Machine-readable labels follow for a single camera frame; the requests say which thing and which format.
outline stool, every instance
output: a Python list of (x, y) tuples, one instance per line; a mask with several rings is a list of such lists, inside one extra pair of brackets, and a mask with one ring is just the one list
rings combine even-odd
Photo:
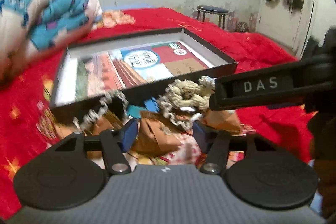
[(214, 7), (214, 6), (206, 6), (206, 5), (199, 5), (197, 6), (197, 20), (200, 18), (200, 13), (203, 12), (203, 20), (204, 22), (205, 19), (205, 14), (213, 14), (213, 15), (219, 15), (219, 21), (218, 21), (218, 27), (221, 28), (221, 21), (222, 21), (222, 16), (223, 16), (223, 27), (222, 29), (224, 30), (225, 28), (225, 16), (229, 13), (228, 10), (225, 10), (223, 8), (219, 7)]

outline red blanket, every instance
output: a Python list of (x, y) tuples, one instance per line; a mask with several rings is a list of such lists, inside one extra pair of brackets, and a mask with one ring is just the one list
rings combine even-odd
[[(129, 10), (135, 24), (117, 25), (91, 32), (82, 42), (126, 32), (179, 27), (189, 29), (239, 61), (236, 72), (295, 61), (273, 41), (256, 33), (229, 33), (211, 23), (202, 23), (166, 8)], [(63, 51), (31, 65), (9, 87), (0, 91), (0, 217), (8, 218), (20, 204), (12, 187), (15, 172), (46, 149), (37, 130), (41, 105), (47, 105), (44, 86), (55, 77)], [(303, 161), (310, 159), (308, 144), (312, 136), (306, 129), (311, 115), (300, 107), (268, 110), (252, 107), (238, 110), (243, 123), (285, 147)]]

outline red bedspread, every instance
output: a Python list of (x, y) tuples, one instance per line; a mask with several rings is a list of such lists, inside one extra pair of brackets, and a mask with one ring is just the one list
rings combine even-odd
[[(136, 23), (98, 29), (82, 41), (109, 37), (126, 32), (179, 27), (189, 29), (239, 61), (237, 72), (264, 68), (294, 61), (273, 41), (256, 33), (229, 33), (211, 23), (202, 23), (166, 8), (129, 10)], [(38, 104), (47, 105), (44, 85), (55, 76), (63, 51), (30, 66), (9, 87), (0, 91), (0, 217), (8, 218), (20, 204), (12, 187), (13, 176), (20, 166), (46, 149), (36, 123)], [(300, 107), (268, 110), (253, 107), (238, 110), (243, 123), (285, 147), (303, 161), (310, 159), (308, 144), (312, 136), (306, 129), (311, 115)]]

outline ribbed gray surface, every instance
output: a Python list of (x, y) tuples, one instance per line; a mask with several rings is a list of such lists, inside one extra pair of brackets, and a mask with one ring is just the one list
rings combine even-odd
[(113, 176), (93, 200), (64, 211), (24, 207), (9, 224), (320, 224), (309, 207), (271, 212), (236, 198), (219, 176), (194, 165), (138, 165)]

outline silver screw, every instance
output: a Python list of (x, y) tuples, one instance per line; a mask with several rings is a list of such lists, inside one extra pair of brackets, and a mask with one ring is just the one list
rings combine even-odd
[(112, 169), (116, 172), (124, 172), (128, 169), (128, 166), (126, 164), (113, 164)]
[(203, 168), (205, 171), (208, 171), (208, 172), (216, 172), (218, 170), (218, 165), (209, 163), (209, 164), (204, 164)]

